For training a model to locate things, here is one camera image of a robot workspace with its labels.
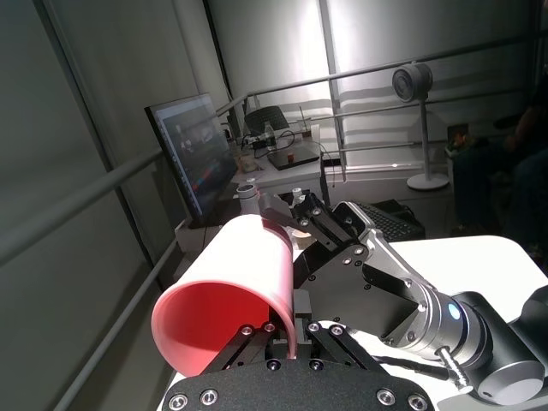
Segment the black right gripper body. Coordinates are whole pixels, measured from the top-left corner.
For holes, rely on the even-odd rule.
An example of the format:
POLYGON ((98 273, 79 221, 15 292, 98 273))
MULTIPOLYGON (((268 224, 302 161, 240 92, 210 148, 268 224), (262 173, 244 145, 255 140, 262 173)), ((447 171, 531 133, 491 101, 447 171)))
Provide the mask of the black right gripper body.
POLYGON ((380 338, 418 313, 418 299, 402 279, 343 253, 331 258, 325 280, 307 292, 315 319, 338 318, 380 338))

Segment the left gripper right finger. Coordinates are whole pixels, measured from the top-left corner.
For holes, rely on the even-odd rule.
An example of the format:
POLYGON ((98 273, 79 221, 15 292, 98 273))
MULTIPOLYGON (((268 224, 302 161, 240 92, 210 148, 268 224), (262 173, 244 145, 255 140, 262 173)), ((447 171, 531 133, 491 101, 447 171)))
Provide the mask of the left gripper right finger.
POLYGON ((338 322, 322 325, 313 318, 309 293, 296 289, 293 293, 297 358, 308 360, 314 371, 328 363, 358 368, 369 372, 385 372, 352 336, 352 329, 338 322))

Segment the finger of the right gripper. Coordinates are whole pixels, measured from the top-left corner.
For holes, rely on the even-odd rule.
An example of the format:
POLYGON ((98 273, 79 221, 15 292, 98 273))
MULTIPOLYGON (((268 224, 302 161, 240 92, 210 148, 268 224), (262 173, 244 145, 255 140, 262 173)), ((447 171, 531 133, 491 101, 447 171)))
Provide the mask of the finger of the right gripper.
POLYGON ((332 252, 317 241, 303 250, 293 264, 294 288, 311 291, 320 285, 327 276, 331 257, 332 252))
POLYGON ((365 246, 357 234, 314 193, 305 194, 293 207, 274 194, 262 194, 259 209, 263 218, 311 235, 315 242, 301 252, 303 258, 334 258, 340 253, 344 258, 347 254, 365 257, 365 246))

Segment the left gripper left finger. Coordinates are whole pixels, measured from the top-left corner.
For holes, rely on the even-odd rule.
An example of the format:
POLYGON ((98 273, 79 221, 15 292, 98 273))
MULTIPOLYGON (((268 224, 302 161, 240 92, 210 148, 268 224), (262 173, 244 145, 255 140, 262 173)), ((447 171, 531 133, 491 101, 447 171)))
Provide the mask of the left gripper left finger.
POLYGON ((269 371, 275 372, 281 368, 287 347, 288 334, 277 323, 268 321, 258 328, 244 324, 206 366, 204 374, 254 363, 264 363, 269 371))

